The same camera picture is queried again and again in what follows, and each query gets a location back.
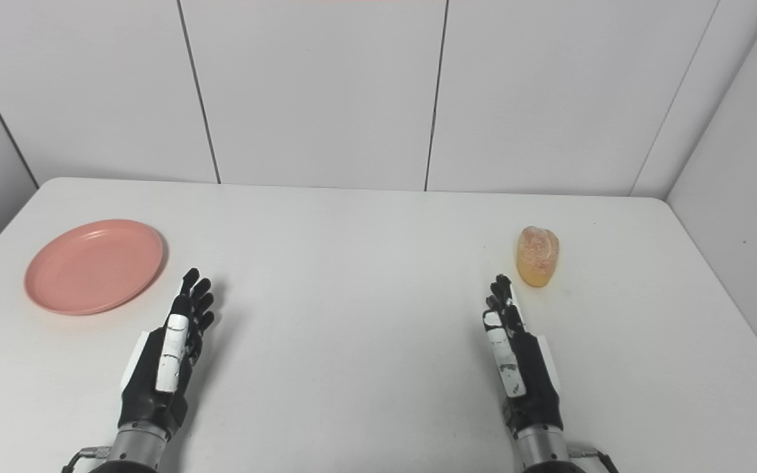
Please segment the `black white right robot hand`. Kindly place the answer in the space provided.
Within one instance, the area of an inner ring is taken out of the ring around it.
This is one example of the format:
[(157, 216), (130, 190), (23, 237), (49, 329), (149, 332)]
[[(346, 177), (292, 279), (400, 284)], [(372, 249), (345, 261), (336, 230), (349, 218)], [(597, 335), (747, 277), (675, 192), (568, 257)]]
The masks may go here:
[(544, 336), (530, 332), (522, 319), (513, 282), (499, 273), (490, 285), (484, 332), (505, 392), (503, 416), (514, 438), (531, 427), (562, 429), (559, 378)]

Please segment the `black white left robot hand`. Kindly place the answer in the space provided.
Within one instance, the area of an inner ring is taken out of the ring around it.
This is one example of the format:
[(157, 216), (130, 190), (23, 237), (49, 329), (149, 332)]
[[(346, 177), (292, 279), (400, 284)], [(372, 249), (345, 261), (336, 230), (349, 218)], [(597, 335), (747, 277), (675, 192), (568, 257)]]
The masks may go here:
[(185, 422), (187, 387), (214, 322), (212, 282), (192, 267), (181, 279), (162, 326), (142, 332), (130, 357), (121, 395), (118, 426), (148, 423), (166, 438)]

